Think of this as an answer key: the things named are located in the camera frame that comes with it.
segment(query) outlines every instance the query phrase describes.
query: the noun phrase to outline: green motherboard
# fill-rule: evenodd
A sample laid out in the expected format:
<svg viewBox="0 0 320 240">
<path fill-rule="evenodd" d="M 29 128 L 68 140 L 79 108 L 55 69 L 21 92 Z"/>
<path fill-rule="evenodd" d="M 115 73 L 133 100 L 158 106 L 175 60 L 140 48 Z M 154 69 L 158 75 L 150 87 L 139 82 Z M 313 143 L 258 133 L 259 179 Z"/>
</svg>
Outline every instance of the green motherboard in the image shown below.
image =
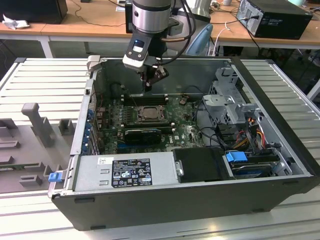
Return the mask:
<svg viewBox="0 0 320 240">
<path fill-rule="evenodd" d="M 165 104 L 157 106 L 139 105 L 138 101 L 134 105 L 128 106 L 121 99 L 111 101 L 105 107 L 107 124 L 101 129 L 104 141 L 103 154 L 169 152 L 175 148 L 204 147 L 201 133 L 195 126 L 195 102 L 183 101 L 181 96 L 169 96 L 166 99 Z M 154 109 L 160 111 L 161 114 L 159 116 L 152 115 Z M 159 126 L 140 125 L 142 119 L 152 122 L 158 121 Z M 126 144 L 124 135 L 127 130 L 133 128 L 162 130 L 160 143 Z"/>
</svg>

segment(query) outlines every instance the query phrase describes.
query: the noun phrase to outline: power supply label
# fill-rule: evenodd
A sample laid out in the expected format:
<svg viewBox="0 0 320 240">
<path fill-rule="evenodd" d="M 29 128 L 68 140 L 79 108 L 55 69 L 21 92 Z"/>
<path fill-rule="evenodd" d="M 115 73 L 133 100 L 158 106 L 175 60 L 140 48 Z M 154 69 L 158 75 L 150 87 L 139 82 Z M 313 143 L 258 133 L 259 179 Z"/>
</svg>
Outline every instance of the power supply label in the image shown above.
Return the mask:
<svg viewBox="0 0 320 240">
<path fill-rule="evenodd" d="M 127 188 L 149 185 L 152 185 L 150 158 L 112 162 L 112 187 Z"/>
</svg>

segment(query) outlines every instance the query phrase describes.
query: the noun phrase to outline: wooden desk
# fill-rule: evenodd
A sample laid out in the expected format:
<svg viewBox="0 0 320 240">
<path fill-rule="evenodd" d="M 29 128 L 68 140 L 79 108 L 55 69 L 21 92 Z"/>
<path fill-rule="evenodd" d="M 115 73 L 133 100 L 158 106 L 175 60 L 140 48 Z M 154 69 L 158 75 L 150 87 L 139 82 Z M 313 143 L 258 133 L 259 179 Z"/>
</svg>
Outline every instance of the wooden desk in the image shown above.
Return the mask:
<svg viewBox="0 0 320 240">
<path fill-rule="evenodd" d="M 30 27 L 17 28 L 16 30 L 10 29 L 4 24 L 0 24 L 0 34 L 11 35 L 41 35 L 41 30 L 46 26 L 45 23 L 30 23 Z"/>
<path fill-rule="evenodd" d="M 238 2 L 233 2 L 231 6 L 222 6 L 226 11 L 231 11 L 239 6 Z M 211 23 L 224 23 L 237 20 L 228 12 L 214 11 L 211 14 Z M 227 25 L 231 31 L 225 30 L 219 36 L 219 44 L 222 46 L 255 47 L 256 45 L 250 38 L 247 30 L 240 22 Z M 224 24 L 213 24 L 211 37 L 215 40 L 219 32 L 225 28 Z M 311 20 L 299 40 L 275 39 L 275 38 L 254 38 L 257 44 L 263 48 L 301 48 L 319 49 L 320 48 L 320 21 Z"/>
<path fill-rule="evenodd" d="M 92 0 L 82 3 L 80 0 L 66 0 L 68 13 L 62 24 L 32 23 L 30 28 L 11 30 L 0 24 L 0 39 L 35 40 L 42 45 L 47 58 L 53 58 L 54 53 L 50 48 L 50 41 L 109 42 L 128 43 L 131 34 L 126 33 L 126 19 L 124 12 L 116 12 L 116 5 L 108 0 Z M 239 5 L 234 0 L 231 6 L 221 8 L 230 11 Z M 234 21 L 236 18 L 228 12 L 214 11 L 211 14 L 212 23 Z M 213 24 L 212 38 L 216 40 L 218 33 L 224 28 L 223 24 Z M 246 29 L 241 23 L 228 24 L 231 31 L 225 30 L 219 36 L 217 45 L 256 47 Z M 312 20 L 304 31 L 300 40 L 255 38 L 262 48 L 285 49 L 319 49 L 320 48 L 320 21 Z"/>
<path fill-rule="evenodd" d="M 125 12 L 116 11 L 117 6 L 108 0 L 92 0 L 90 3 L 82 3 L 80 0 L 66 0 L 66 2 L 68 13 L 62 24 L 47 24 L 41 31 L 42 35 L 107 38 L 131 37 L 131 34 L 126 33 Z M 77 17 L 76 14 L 87 22 L 98 25 L 88 24 L 80 17 Z"/>
</svg>

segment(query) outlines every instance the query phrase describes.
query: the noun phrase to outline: black computer case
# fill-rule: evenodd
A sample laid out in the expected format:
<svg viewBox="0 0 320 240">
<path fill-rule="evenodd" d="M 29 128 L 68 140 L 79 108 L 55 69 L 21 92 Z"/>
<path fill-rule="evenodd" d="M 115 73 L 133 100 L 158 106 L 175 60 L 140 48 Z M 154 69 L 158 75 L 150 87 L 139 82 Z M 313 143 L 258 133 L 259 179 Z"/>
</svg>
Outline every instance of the black computer case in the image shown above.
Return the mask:
<svg viewBox="0 0 320 240">
<path fill-rule="evenodd" d="M 237 19 L 256 38 L 298 40 L 312 19 L 309 13 L 287 0 L 242 0 Z"/>
<path fill-rule="evenodd" d="M 66 0 L 0 0 L 0 20 L 60 24 L 68 11 Z"/>
</svg>

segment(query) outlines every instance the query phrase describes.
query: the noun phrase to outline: motherboard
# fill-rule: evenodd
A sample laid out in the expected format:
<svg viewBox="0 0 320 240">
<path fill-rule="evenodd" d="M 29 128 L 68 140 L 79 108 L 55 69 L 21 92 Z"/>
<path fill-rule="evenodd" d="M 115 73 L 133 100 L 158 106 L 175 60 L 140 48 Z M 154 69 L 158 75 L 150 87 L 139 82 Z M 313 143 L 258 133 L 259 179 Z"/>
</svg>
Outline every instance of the motherboard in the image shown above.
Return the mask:
<svg viewBox="0 0 320 240">
<path fill-rule="evenodd" d="M 168 152 L 204 147 L 195 101 L 181 95 L 113 99 L 102 109 L 103 154 Z"/>
</svg>

